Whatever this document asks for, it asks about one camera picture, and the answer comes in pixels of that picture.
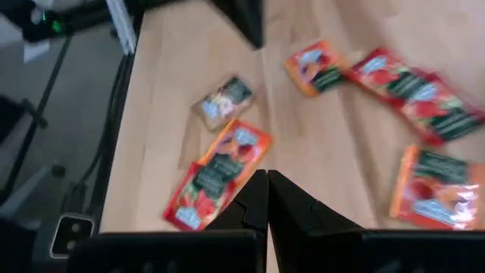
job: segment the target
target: green label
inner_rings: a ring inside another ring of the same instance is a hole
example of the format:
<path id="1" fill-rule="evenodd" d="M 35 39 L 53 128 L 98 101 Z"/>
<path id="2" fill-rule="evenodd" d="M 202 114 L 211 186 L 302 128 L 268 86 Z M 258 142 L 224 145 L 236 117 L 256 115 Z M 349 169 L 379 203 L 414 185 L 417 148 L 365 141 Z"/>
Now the green label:
<path id="1" fill-rule="evenodd" d="M 201 168 L 192 184 L 198 192 L 204 190 L 212 199 L 219 199 L 226 187 L 221 173 L 212 168 Z"/>
<path id="2" fill-rule="evenodd" d="M 234 104 L 240 104 L 252 96 L 251 90 L 237 77 L 231 78 L 222 88 L 224 95 Z"/>
<path id="3" fill-rule="evenodd" d="M 318 92 L 322 93 L 343 80 L 344 77 L 340 73 L 338 67 L 332 67 L 329 70 L 318 72 L 315 77 L 311 79 L 311 84 L 318 90 Z"/>
<path id="4" fill-rule="evenodd" d="M 422 151 L 415 175 L 420 177 L 435 177 L 445 185 L 465 184 L 468 180 L 468 164 L 461 160 Z"/>
<path id="5" fill-rule="evenodd" d="M 388 92 L 398 98 L 408 100 L 410 99 L 419 89 L 427 83 L 421 77 L 418 77 L 408 71 L 402 72 L 399 75 L 399 79 L 389 83 L 387 86 Z"/>
<path id="6" fill-rule="evenodd" d="M 236 179 L 244 169 L 244 164 L 235 162 L 230 155 L 216 154 L 207 164 L 208 168 L 216 170 L 224 183 Z"/>
<path id="7" fill-rule="evenodd" d="M 453 108 L 442 117 L 435 117 L 431 127 L 443 140 L 457 139 L 483 124 L 483 118 L 466 112 L 463 108 Z"/>

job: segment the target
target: gray floor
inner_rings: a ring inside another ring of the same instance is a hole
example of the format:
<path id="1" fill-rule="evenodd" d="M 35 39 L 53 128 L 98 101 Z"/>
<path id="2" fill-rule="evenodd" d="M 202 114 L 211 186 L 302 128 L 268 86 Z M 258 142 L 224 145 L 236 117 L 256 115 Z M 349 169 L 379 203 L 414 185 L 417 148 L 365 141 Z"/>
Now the gray floor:
<path id="1" fill-rule="evenodd" d="M 109 30 L 107 24 L 93 28 L 76 35 L 70 44 L 45 109 L 49 126 L 37 130 L 16 185 L 52 162 L 65 166 L 67 175 L 42 185 L 21 210 L 21 218 L 57 214 L 67 183 L 80 179 L 95 154 L 122 56 Z M 29 99 L 37 105 L 63 42 L 52 41 L 48 54 L 27 64 L 23 63 L 22 42 L 0 49 L 0 94 L 16 101 Z M 30 118 L 24 118 L 0 147 L 0 187 L 5 184 L 29 124 Z"/>

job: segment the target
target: black cable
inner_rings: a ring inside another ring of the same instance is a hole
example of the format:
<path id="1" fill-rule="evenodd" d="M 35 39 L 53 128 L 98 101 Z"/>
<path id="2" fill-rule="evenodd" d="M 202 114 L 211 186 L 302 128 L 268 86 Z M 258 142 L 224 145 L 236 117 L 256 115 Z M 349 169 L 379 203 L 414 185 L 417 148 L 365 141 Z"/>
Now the black cable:
<path id="1" fill-rule="evenodd" d="M 133 16 L 133 29 L 135 30 L 135 35 L 137 37 L 139 37 L 141 31 L 144 13 L 145 9 L 143 6 L 140 6 L 136 9 Z M 111 175 L 111 167 L 113 165 L 114 151 L 116 149 L 117 137 L 120 130 L 121 119 L 123 117 L 124 105 L 127 97 L 128 86 L 130 84 L 130 76 L 133 69 L 135 54 L 127 55 L 125 58 L 126 62 L 124 64 L 123 74 L 121 75 L 120 81 L 120 92 L 115 98 L 113 118 L 110 120 L 108 132 L 106 133 L 105 152 L 102 153 L 96 175 L 96 182 L 92 191 L 91 203 L 88 208 L 89 212 L 96 213 L 96 217 L 101 217 L 105 204 L 109 177 Z"/>
<path id="2" fill-rule="evenodd" d="M 120 86 L 120 76 L 123 74 L 123 67 L 124 67 L 124 63 L 126 62 L 126 57 L 123 56 L 121 61 L 120 61 L 120 64 L 118 65 L 118 69 L 117 69 L 117 72 L 116 72 L 116 76 L 114 77 L 114 82 L 113 82 L 113 87 L 111 88 L 111 94 L 109 96 L 109 100 L 108 100 L 108 109 L 106 111 L 106 115 L 105 115 L 105 122 L 104 122 L 104 125 L 103 125 L 103 131 L 101 133 L 101 137 L 99 138 L 99 144 L 98 144 L 98 147 L 96 148 L 96 153 L 91 161 L 91 164 L 89 165 L 89 167 L 86 169 L 86 171 L 84 172 L 83 176 L 79 179 L 79 185 L 84 185 L 88 178 L 91 176 L 91 173 L 92 171 L 94 171 L 99 159 L 101 158 L 101 154 L 102 154 L 102 150 L 103 150 L 103 144 L 105 142 L 105 138 L 106 138 L 106 132 L 108 131 L 108 125 L 109 125 L 109 121 L 111 119 L 111 116 L 112 116 L 112 112 L 113 112 L 113 104 L 114 104 L 114 101 L 115 101 L 115 96 L 117 94 L 117 92 L 119 91 L 119 86 Z"/>
<path id="3" fill-rule="evenodd" d="M 55 81 L 57 80 L 59 71 L 61 70 L 61 66 L 66 57 L 67 49 L 69 48 L 71 40 L 72 40 L 72 36 L 66 37 L 66 40 L 62 45 L 61 51 L 59 52 L 58 58 L 55 61 L 55 65 L 54 65 L 54 68 L 52 69 L 51 76 L 48 79 L 47 86 L 44 89 L 44 93 L 42 94 L 42 98 L 40 99 L 39 106 L 37 106 L 36 112 L 40 117 L 42 117 L 42 114 L 44 113 L 45 106 L 47 105 L 47 101 L 49 100 L 49 97 L 52 92 L 52 87 L 54 86 Z M 12 191 L 14 190 L 15 181 L 18 178 L 20 169 L 22 168 L 22 165 L 23 165 L 23 161 L 25 160 L 27 152 L 29 151 L 30 144 L 32 144 L 32 140 L 36 133 L 37 126 L 38 124 L 35 120 L 30 123 L 29 130 L 27 131 L 27 134 L 23 139 L 22 146 L 20 147 L 20 150 L 17 154 L 17 157 L 14 162 L 14 166 L 12 167 L 10 174 L 8 175 L 7 183 L 5 184 L 5 187 L 2 189 L 2 192 L 0 193 L 0 205 L 3 204 L 8 199 L 8 197 L 11 195 Z"/>

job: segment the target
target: strawberry image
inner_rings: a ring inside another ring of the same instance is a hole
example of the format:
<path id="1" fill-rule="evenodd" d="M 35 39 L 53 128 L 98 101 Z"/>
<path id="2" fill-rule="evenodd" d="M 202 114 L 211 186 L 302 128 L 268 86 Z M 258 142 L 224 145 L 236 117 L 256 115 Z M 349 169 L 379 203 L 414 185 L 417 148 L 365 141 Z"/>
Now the strawberry image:
<path id="1" fill-rule="evenodd" d="M 369 77 L 371 78 L 371 81 L 378 86 L 382 86 L 399 79 L 398 74 L 392 74 L 384 69 L 369 73 Z"/>
<path id="2" fill-rule="evenodd" d="M 197 215 L 204 218 L 215 212 L 215 204 L 210 198 L 205 195 L 205 191 L 201 190 L 194 202 L 194 207 L 197 209 Z"/>
<path id="3" fill-rule="evenodd" d="M 441 109 L 435 102 L 416 102 L 415 107 L 416 115 L 419 118 L 441 117 L 448 114 L 446 110 Z"/>
<path id="4" fill-rule="evenodd" d="M 255 147 L 253 145 L 241 145 L 237 149 L 237 159 L 242 163 L 250 163 L 255 157 Z"/>
<path id="5" fill-rule="evenodd" d="M 191 207 L 193 206 L 192 199 L 190 198 L 190 194 L 185 193 L 182 198 L 179 199 L 179 205 L 181 207 Z"/>
<path id="6" fill-rule="evenodd" d="M 434 197 L 433 189 L 425 183 L 424 178 L 415 178 L 412 181 L 411 188 L 420 199 L 432 199 Z"/>

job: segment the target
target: clear plastic packet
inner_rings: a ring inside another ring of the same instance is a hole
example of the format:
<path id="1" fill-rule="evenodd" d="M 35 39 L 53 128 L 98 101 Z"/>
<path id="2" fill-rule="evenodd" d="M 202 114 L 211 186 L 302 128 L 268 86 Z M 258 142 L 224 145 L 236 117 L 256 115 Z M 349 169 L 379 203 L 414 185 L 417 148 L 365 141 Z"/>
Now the clear plastic packet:
<path id="1" fill-rule="evenodd" d="M 232 118 L 237 118 L 255 99 L 255 94 L 237 76 L 224 78 L 214 91 L 192 106 L 192 110 L 201 117 L 210 131 L 226 125 Z"/>

